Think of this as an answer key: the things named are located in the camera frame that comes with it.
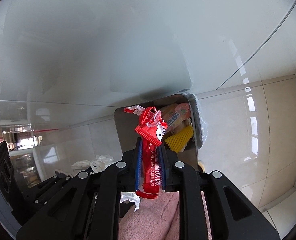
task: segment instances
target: white plastic bag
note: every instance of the white plastic bag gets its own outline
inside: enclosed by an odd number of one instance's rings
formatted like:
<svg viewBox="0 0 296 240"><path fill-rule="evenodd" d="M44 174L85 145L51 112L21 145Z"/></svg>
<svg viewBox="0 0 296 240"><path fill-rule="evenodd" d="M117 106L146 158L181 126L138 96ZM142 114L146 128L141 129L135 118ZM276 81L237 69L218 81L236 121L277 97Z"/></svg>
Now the white plastic bag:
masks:
<svg viewBox="0 0 296 240"><path fill-rule="evenodd" d="M104 171L109 165L115 163L113 161L113 157L110 155L97 155L96 158L92 161L84 160L75 162L71 165L73 170L85 170L86 168L91 167L92 172L90 174L94 174L97 172ZM140 198L134 192L121 192L120 195L120 203L123 201L129 200L130 202L134 202L136 207L135 211L139 209Z"/></svg>
<svg viewBox="0 0 296 240"><path fill-rule="evenodd" d="M135 203L135 212L139 209L140 198L134 192L121 192L120 203L126 200Z"/></svg>

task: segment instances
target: yellow foam net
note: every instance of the yellow foam net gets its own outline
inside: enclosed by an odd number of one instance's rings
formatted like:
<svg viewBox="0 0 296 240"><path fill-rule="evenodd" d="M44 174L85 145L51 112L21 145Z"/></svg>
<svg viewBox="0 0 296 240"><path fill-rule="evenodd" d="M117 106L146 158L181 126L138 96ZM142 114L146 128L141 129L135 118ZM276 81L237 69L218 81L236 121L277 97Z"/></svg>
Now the yellow foam net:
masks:
<svg viewBox="0 0 296 240"><path fill-rule="evenodd" d="M193 128L191 126L185 127L179 133L174 134L164 141L170 147L170 150L178 153L193 136Z"/></svg>

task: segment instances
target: pink fabric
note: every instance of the pink fabric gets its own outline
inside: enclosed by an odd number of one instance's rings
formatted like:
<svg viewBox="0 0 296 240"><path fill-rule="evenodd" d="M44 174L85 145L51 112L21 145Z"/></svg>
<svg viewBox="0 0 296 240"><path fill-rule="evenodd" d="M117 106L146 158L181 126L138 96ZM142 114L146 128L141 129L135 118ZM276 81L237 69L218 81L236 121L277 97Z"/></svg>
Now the pink fabric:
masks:
<svg viewBox="0 0 296 240"><path fill-rule="evenodd" d="M179 239L179 193L160 191L156 199L140 198L119 223L120 240Z"/></svg>

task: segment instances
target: red wrapper tag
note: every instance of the red wrapper tag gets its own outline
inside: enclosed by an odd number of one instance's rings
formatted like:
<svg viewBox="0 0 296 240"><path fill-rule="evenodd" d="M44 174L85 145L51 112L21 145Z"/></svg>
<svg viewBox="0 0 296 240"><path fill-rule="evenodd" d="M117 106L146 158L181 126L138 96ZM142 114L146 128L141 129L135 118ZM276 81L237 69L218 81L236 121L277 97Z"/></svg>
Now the red wrapper tag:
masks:
<svg viewBox="0 0 296 240"><path fill-rule="evenodd" d="M139 125L135 131L143 138L142 166L144 172L144 192L137 191L136 194L143 198L154 199L158 196L161 186L157 146L160 146L162 143L161 139L167 129L167 123L161 118L161 111L157 111L154 106L146 109L141 106L133 106L125 108L124 112L139 115Z"/></svg>

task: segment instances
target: metal trash bin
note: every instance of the metal trash bin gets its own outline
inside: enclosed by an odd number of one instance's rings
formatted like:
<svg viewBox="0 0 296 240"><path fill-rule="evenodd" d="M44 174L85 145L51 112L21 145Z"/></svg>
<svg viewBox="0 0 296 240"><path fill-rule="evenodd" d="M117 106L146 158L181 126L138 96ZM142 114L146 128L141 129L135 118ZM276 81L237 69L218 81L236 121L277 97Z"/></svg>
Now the metal trash bin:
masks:
<svg viewBox="0 0 296 240"><path fill-rule="evenodd" d="M191 111L191 122L193 127L193 140L190 140L183 152L178 153L179 160L190 164L196 170L198 170L198 148L202 146L202 132L201 125L199 124L199 112L195 104L195 97L190 96L193 94L175 94L165 98L149 101L139 104L140 106L147 108L149 106L155 106L160 109L163 106L171 105L174 103L188 103ZM135 114L128 114L124 112L124 107L120 107L115 110L114 113L115 124L117 134L121 146L122 152L129 151L135 148L138 134L134 131L138 125L139 117Z"/></svg>

